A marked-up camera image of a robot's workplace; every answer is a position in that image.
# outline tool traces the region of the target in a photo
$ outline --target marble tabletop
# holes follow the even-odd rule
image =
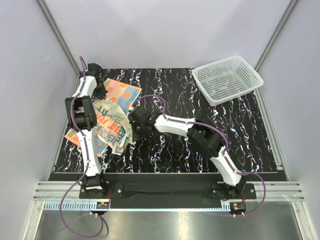
[[[197,88],[192,68],[105,69],[104,80],[115,79],[142,88],[141,95],[162,96],[166,113],[181,118],[207,116],[230,141],[229,155],[245,172],[276,172],[277,167],[254,92],[212,107]],[[140,106],[163,110],[157,98],[144,98]],[[105,173],[215,173],[217,168],[196,151],[188,138],[168,133],[129,145],[121,155],[111,150],[99,158]],[[83,172],[81,148],[65,138],[53,172]]]

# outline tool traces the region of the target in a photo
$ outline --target white wall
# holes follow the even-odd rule
[[[260,69],[292,180],[300,182],[320,236],[320,1],[300,1]]]
[[[255,66],[290,0],[45,0],[73,56],[104,68]]]
[[[0,238],[17,240],[77,76],[35,0],[1,1],[0,22]]]

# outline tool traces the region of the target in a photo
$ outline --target orange polka dot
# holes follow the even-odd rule
[[[131,96],[131,93],[130,93],[130,92],[126,92],[126,93],[123,94],[123,97],[124,97],[125,99],[130,98],[130,96]]]

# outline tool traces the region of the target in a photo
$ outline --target white plastic basket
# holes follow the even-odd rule
[[[264,84],[256,70],[241,56],[197,67],[192,75],[211,106],[247,94]]]

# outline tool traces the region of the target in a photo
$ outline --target metal floor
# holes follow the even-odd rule
[[[258,204],[248,202],[248,210]],[[86,216],[84,211],[64,211],[70,227],[79,234],[94,235],[100,221]],[[109,228],[104,227],[95,239],[110,240],[302,240],[290,202],[266,202],[255,214],[233,218],[225,212],[141,212],[110,211],[103,215]],[[76,240],[64,229],[58,211],[44,210],[36,234],[37,240]]]

